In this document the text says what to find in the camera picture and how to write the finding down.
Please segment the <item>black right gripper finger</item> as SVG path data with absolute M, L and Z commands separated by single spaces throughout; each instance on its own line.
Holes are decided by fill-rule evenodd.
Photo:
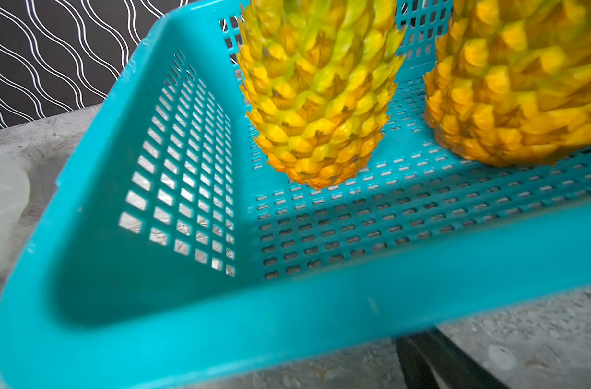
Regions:
M 448 388 L 508 389 L 436 328 L 395 338 L 394 347 L 408 388 L 438 388 L 440 377 Z

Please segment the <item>yellow pineapple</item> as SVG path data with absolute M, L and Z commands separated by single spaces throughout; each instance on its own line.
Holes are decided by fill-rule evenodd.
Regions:
M 354 178 L 382 141 L 405 32 L 395 1 L 251 1 L 240 86 L 256 144 L 294 183 Z
M 486 165 L 591 146 L 591 1 L 456 1 L 424 77 L 436 142 Z

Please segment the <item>white plastic bag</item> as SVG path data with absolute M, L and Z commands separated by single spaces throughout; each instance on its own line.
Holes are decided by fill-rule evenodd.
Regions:
M 19 163 L 0 156 L 0 266 L 12 250 L 12 234 L 29 202 L 30 180 Z

